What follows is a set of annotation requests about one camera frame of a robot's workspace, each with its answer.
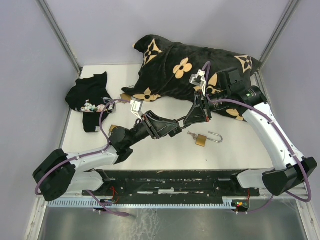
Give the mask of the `medium brass padlock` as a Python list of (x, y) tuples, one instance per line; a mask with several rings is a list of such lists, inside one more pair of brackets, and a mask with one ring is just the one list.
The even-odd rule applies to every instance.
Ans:
[(117, 128), (118, 126), (117, 125), (111, 125), (110, 128), (109, 128), (109, 132), (111, 133), (115, 128)]

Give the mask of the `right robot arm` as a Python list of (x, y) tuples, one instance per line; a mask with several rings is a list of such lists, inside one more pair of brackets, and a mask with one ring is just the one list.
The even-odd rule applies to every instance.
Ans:
[(209, 122), (211, 114), (234, 109), (253, 128), (272, 161), (271, 169), (244, 170), (229, 183), (231, 193), (242, 195), (249, 188), (267, 189), (272, 195), (289, 193), (294, 187), (305, 183), (306, 201), (311, 199), (308, 177), (318, 166), (313, 157), (305, 157), (289, 140), (275, 119), (266, 97), (257, 86), (246, 87), (236, 68), (217, 73), (221, 80), (220, 91), (207, 90), (209, 73), (199, 70), (189, 82), (198, 87), (193, 106), (183, 124)]

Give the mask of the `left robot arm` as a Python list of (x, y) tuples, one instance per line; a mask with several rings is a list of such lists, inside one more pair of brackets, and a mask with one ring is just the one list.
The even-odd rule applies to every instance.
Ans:
[(159, 117), (149, 110), (133, 128), (113, 128), (103, 147), (76, 153), (56, 149), (32, 174), (36, 182), (35, 194), (43, 196), (47, 202), (77, 191), (89, 190), (106, 195), (111, 183), (98, 172), (100, 167), (126, 161), (133, 153), (131, 146), (147, 137), (158, 140), (181, 132), (177, 120)]

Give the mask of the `black padlock shackle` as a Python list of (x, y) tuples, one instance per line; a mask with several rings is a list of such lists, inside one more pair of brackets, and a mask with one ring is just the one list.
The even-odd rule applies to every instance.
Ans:
[(168, 135), (173, 138), (180, 134), (185, 128), (186, 126), (184, 124), (181, 125), (180, 122), (176, 120), (174, 123), (174, 128), (168, 133)]

